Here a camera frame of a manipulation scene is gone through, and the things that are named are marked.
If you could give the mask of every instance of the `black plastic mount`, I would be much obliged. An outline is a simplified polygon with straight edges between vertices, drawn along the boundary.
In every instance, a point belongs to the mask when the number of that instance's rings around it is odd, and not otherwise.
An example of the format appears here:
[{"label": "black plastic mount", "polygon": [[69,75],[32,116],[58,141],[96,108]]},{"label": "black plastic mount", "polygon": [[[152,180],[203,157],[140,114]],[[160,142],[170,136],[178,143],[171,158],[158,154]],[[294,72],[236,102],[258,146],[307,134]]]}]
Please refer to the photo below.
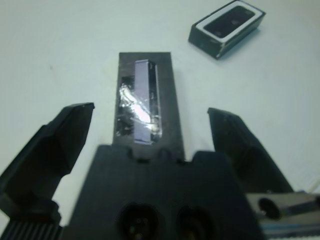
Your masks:
[{"label": "black plastic mount", "polygon": [[244,122],[210,108],[216,152],[197,152],[190,163],[165,148],[144,159],[127,147],[100,146],[63,231],[52,196],[86,142],[93,109],[93,103],[65,107],[0,176],[0,209],[10,217],[1,240],[135,239],[140,232],[146,240],[180,239],[189,230],[199,239],[259,240],[244,192],[293,192]]},{"label": "black plastic mount", "polygon": [[215,151],[228,156],[245,193],[291,193],[275,162],[242,119],[230,112],[209,108]]},{"label": "black plastic mount", "polygon": [[8,239],[14,234],[9,231],[13,225],[59,225],[59,206],[52,196],[86,142],[94,107],[93,103],[83,103],[63,108],[38,130],[0,176],[0,209],[10,217],[4,233]]}]

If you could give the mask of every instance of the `screw hole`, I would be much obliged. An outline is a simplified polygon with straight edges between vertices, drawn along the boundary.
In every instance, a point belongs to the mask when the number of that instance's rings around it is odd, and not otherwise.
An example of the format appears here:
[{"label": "screw hole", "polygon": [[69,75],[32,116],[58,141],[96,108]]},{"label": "screw hole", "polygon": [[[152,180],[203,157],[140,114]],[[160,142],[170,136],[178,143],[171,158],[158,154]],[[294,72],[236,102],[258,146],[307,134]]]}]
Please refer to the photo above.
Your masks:
[{"label": "screw hole", "polygon": [[120,231],[127,240],[151,240],[158,225],[157,214],[148,205],[130,205],[119,219]]},{"label": "screw hole", "polygon": [[265,213],[265,216],[272,220],[279,220],[281,218],[280,210],[277,205],[268,198],[261,198],[258,202],[259,208]]},{"label": "screw hole", "polygon": [[182,240],[212,240],[216,226],[209,215],[201,209],[183,207],[178,214],[178,227]]}]

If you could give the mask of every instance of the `white background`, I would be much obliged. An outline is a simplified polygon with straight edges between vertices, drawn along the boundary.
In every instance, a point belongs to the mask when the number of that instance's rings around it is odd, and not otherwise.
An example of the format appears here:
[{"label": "white background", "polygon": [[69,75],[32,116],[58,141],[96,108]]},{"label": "white background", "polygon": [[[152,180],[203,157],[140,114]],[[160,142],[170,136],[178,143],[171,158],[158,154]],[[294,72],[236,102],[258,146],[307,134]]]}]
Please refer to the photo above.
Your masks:
[{"label": "white background", "polygon": [[[267,13],[216,61],[191,25],[229,0],[0,0],[0,172],[67,105],[96,108],[53,197],[69,222],[96,147],[113,137],[119,52],[171,52],[184,146],[214,150],[207,109],[238,114],[295,190],[320,177],[320,1],[250,0]],[[8,219],[0,216],[0,231]]]}]

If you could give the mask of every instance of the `white table surface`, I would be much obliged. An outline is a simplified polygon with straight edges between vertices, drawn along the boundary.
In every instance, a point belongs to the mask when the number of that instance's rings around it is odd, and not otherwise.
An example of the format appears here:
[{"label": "white table surface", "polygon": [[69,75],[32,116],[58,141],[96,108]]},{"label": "white table surface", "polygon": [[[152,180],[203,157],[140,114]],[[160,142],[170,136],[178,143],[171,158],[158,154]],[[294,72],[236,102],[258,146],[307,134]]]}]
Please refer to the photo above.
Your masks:
[{"label": "white table surface", "polygon": [[[68,224],[96,147],[113,137],[119,52],[171,52],[184,147],[214,150],[207,109],[238,114],[295,190],[320,177],[320,1],[250,0],[259,30],[216,61],[191,25],[229,0],[0,0],[0,172],[67,105],[94,102],[53,199]],[[0,231],[8,218],[0,214]]]}]

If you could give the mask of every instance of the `phone box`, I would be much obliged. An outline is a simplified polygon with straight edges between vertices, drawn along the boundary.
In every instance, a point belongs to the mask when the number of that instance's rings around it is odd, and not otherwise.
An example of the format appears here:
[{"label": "phone box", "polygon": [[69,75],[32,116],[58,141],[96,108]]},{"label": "phone box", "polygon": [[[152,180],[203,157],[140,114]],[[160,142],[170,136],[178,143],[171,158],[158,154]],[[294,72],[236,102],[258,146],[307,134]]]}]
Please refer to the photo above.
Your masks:
[{"label": "phone box", "polygon": [[232,1],[193,24],[189,42],[219,59],[255,30],[265,15],[244,1]]},{"label": "phone box", "polygon": [[143,160],[185,160],[170,52],[119,54],[113,145]]}]

